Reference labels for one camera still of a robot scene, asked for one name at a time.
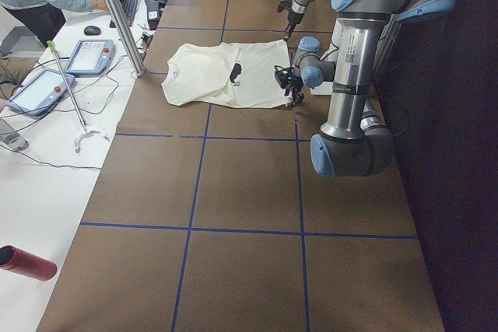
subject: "tablet screen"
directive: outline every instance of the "tablet screen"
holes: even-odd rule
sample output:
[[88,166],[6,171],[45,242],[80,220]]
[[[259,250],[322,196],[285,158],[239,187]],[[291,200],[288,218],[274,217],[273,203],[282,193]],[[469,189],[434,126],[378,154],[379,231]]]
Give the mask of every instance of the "tablet screen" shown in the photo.
[[26,86],[23,91],[12,98],[14,104],[25,110],[37,109],[38,105],[54,92],[54,87],[59,86],[65,90],[62,76],[57,72],[45,71],[35,81]]
[[99,64],[103,48],[106,47],[105,40],[86,40],[81,43],[76,51],[71,67],[72,71],[93,71]]

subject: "blue tape line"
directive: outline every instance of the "blue tape line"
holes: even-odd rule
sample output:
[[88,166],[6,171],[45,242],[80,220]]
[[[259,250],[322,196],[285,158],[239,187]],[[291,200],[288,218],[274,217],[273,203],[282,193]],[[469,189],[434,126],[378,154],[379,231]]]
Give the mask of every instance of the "blue tape line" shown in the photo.
[[300,232],[292,231],[271,231],[264,229],[210,229],[205,227],[194,227],[196,232],[217,232],[217,233],[245,233],[251,235],[279,235],[279,236],[300,236]]
[[80,225],[93,227],[111,227],[115,229],[162,229],[167,231],[187,231],[188,227],[175,227],[173,225],[129,225],[124,223],[98,223],[80,222]]
[[228,16],[228,6],[230,4],[230,0],[226,0],[226,8],[225,8],[225,18],[223,20],[223,28],[221,30],[221,40],[220,43],[223,42],[223,35],[225,34],[225,26],[226,26],[226,17]]
[[176,301],[174,304],[174,314],[173,314],[173,320],[171,322],[171,332],[174,332],[174,329],[177,325],[178,309],[180,307],[180,299],[181,299],[181,289],[183,288],[185,268],[187,267],[188,247],[190,246],[190,236],[191,236],[192,226],[193,226],[193,222],[194,222],[195,206],[197,205],[199,185],[201,184],[202,165],[204,163],[205,144],[207,142],[206,136],[207,136],[208,130],[209,130],[209,120],[211,119],[211,109],[212,109],[212,104],[209,104],[208,115],[207,115],[207,118],[205,121],[205,130],[204,130],[205,138],[204,138],[204,141],[202,142],[201,159],[199,161],[199,168],[197,171],[197,180],[195,182],[194,198],[192,200],[191,214],[190,214],[190,218],[188,221],[187,239],[185,240],[184,258],[183,258],[183,261],[181,263],[180,280],[178,281],[178,289],[177,289],[177,298],[176,298]]
[[[105,223],[105,222],[80,222],[79,225],[123,228],[123,229],[162,229],[171,231],[188,231],[188,227],[174,225],[132,225],[124,223]],[[251,235],[278,235],[278,236],[306,236],[306,237],[338,237],[345,239],[389,239],[389,240],[418,240],[417,236],[412,235],[371,235],[362,233],[336,233],[336,232],[293,232],[293,231],[271,231],[260,229],[214,229],[209,227],[192,227],[191,231],[196,232],[213,232],[213,233],[243,233]]]
[[[219,28],[211,28],[211,29],[203,29],[201,27],[172,27],[172,26],[158,26],[157,29],[163,30],[198,30],[198,31],[250,31],[250,32],[259,32],[259,33],[282,33],[282,30],[272,30],[272,29],[219,29]],[[332,35],[332,32],[329,31],[316,31],[316,30],[299,30],[294,33],[298,34],[328,34]]]
[[208,136],[209,140],[252,140],[258,142],[294,142],[294,139],[285,138],[249,138],[249,137],[233,137],[230,136]]
[[299,148],[299,128],[298,123],[294,124],[296,132],[296,165],[297,165],[297,184],[299,191],[299,214],[301,224],[301,256],[303,259],[303,287],[304,287],[304,312],[306,315],[306,331],[311,332],[310,323],[310,297],[308,290],[308,274],[307,274],[307,259],[306,259],[306,231],[304,227],[304,203],[303,203],[303,182],[301,178],[301,158]]
[[115,136],[142,136],[147,138],[172,138],[173,135],[162,135],[162,134],[134,134],[127,132],[117,132]]

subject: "grid of blue tape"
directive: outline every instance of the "grid of blue tape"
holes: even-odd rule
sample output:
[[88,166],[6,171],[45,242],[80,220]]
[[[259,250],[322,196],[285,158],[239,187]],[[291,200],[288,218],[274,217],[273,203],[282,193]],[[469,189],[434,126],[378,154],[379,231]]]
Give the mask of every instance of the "grid of blue tape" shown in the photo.
[[[221,31],[221,40],[223,42],[223,35],[225,31],[231,31],[225,28],[226,17],[228,13],[228,7],[230,0],[226,2],[225,16],[223,20],[222,29],[189,29],[189,28],[170,28],[170,27],[160,27],[160,29],[182,29],[182,30],[217,30]],[[239,30],[236,31],[258,31],[258,32],[269,32],[281,30]],[[149,72],[150,74],[166,75],[165,72]],[[303,262],[303,293],[304,293],[304,307],[306,316],[306,331],[311,332],[311,321],[310,321],[310,307],[309,307],[309,294],[308,294],[308,276],[307,276],[307,255],[306,255],[306,237],[311,236],[321,236],[321,237],[344,237],[344,238],[357,238],[357,239],[401,239],[401,240],[414,240],[417,239],[416,236],[403,236],[403,235],[368,235],[368,234],[354,234],[354,233],[327,233],[327,232],[306,232],[304,225],[304,206],[303,206],[303,185],[301,182],[301,165],[300,165],[300,143],[309,142],[309,140],[299,139],[299,126],[295,123],[295,135],[294,139],[285,138],[237,138],[237,137],[210,137],[208,136],[209,122],[211,119],[211,109],[212,104],[209,104],[208,114],[205,122],[204,135],[182,135],[180,138],[200,138],[202,139],[202,150],[201,157],[198,166],[197,180],[195,183],[194,198],[191,206],[191,214],[189,218],[189,223],[187,227],[182,226],[168,226],[168,225],[127,225],[127,224],[117,224],[117,223],[103,223],[103,222],[81,222],[80,225],[84,226],[96,226],[96,227],[109,227],[109,228],[126,228],[126,229],[161,229],[161,230],[172,230],[172,231],[186,231],[187,239],[185,240],[184,256],[181,265],[180,280],[178,282],[177,297],[174,307],[174,316],[171,324],[171,332],[175,331],[177,324],[178,311],[181,302],[181,291],[184,283],[185,268],[187,266],[188,259],[188,248],[190,245],[190,238],[192,232],[218,232],[218,233],[238,233],[238,234],[252,234],[252,235],[280,235],[280,236],[300,236],[301,238],[301,256]],[[158,134],[125,134],[117,133],[116,136],[143,136],[143,137],[172,137],[173,135],[158,135]],[[195,208],[197,205],[198,189],[201,182],[202,167],[204,165],[204,154],[205,146],[209,139],[226,139],[226,140],[238,140],[238,141],[261,141],[261,142],[295,142],[296,143],[296,164],[297,164],[297,178],[299,186],[299,205],[300,205],[300,232],[290,232],[290,231],[269,231],[269,230],[251,230],[251,229],[213,229],[213,228],[202,228],[194,227],[193,221],[195,216]]]

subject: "white desk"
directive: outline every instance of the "white desk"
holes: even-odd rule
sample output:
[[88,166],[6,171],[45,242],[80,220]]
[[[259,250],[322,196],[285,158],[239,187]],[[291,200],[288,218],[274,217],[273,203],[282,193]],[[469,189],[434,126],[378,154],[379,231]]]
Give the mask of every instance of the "white desk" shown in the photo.
[[[116,52],[110,66],[114,66],[119,57],[125,55],[125,49],[116,29],[109,28],[109,22],[108,12],[75,14],[54,39],[60,56],[68,57],[79,39],[112,39],[116,44]],[[132,27],[135,40],[139,40],[143,31],[138,24],[146,24],[144,2],[139,4]],[[102,34],[98,37],[85,36],[83,29],[88,25],[100,27]],[[47,50],[40,62],[52,59],[52,53]],[[54,62],[48,67],[57,69]],[[39,71],[35,70],[27,79]],[[83,112],[83,116],[88,125],[104,128],[112,140],[136,76],[126,57],[109,76],[119,82],[110,102],[101,114]],[[117,85],[107,77],[92,85],[95,81],[96,78],[77,78],[73,87],[80,107],[90,112],[99,112]],[[71,100],[66,99],[55,109],[72,108]],[[9,108],[2,111],[2,117],[12,114],[14,112]],[[6,120],[15,129],[33,123],[33,119],[25,116],[7,117]],[[73,110],[53,111],[20,133],[30,142],[25,153],[37,160],[58,165],[101,167],[110,142],[99,135],[85,138],[81,142],[82,150],[77,155],[73,140],[80,130],[81,125]],[[0,170],[0,246],[13,245],[58,265],[58,273],[46,282],[0,271],[2,325],[7,326],[5,330],[9,332],[30,332],[37,329],[43,316],[99,172],[40,166],[5,149],[0,149]]]

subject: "dark wall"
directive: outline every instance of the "dark wall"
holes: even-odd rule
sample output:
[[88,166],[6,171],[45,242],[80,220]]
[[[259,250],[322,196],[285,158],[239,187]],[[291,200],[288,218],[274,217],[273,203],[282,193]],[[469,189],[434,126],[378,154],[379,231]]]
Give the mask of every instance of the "dark wall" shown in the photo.
[[[427,51],[441,19],[402,27],[390,69]],[[447,332],[498,331],[498,7],[458,0],[434,47],[381,77],[406,108],[397,159]],[[402,112],[384,106],[401,129]]]

